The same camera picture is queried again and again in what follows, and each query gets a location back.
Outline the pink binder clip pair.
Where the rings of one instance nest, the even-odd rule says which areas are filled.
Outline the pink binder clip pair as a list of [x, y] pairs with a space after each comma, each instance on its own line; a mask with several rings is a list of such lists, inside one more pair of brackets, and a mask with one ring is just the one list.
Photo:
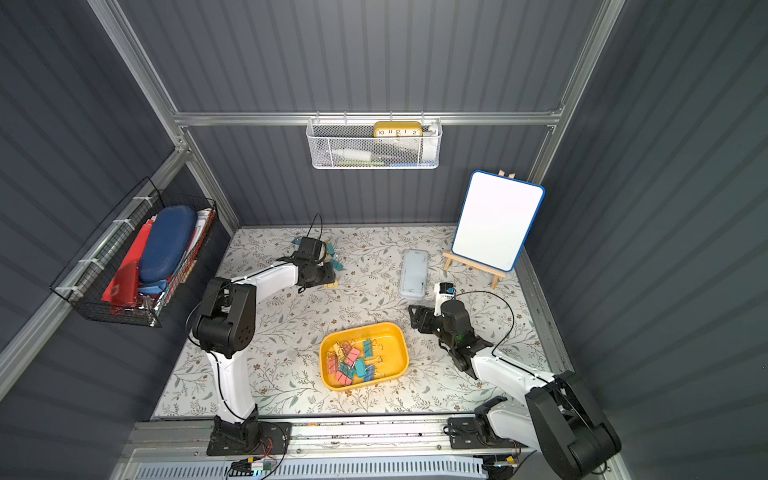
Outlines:
[[340, 385], [351, 385], [354, 378], [354, 371], [349, 369], [349, 366], [339, 360], [335, 353], [329, 353], [326, 356], [326, 366], [329, 375], [335, 379]]

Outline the yellow plastic storage box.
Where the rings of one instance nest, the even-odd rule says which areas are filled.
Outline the yellow plastic storage box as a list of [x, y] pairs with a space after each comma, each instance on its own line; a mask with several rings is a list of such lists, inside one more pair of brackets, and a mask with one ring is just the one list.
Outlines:
[[382, 322], [332, 333], [319, 350], [323, 383], [345, 391], [400, 378], [410, 356], [402, 330]]

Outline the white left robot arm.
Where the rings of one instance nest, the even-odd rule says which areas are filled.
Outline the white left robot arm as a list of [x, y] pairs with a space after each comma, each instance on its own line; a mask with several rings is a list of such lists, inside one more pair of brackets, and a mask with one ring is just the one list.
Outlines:
[[188, 320], [191, 341], [205, 352], [212, 368], [221, 420], [243, 423], [257, 412], [245, 350], [256, 335], [259, 304], [287, 288], [303, 292], [334, 283], [332, 258], [325, 242], [304, 236], [293, 253], [265, 268], [209, 281]]

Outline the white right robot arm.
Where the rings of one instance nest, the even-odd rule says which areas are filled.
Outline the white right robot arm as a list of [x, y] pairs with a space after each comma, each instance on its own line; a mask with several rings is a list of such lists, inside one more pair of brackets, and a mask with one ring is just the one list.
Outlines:
[[561, 479], [582, 479], [621, 451], [618, 433], [575, 372], [536, 370], [496, 351], [475, 333], [459, 300], [411, 305], [408, 313], [412, 328], [435, 336], [459, 371], [502, 392], [472, 418], [447, 421], [454, 449], [528, 447]]

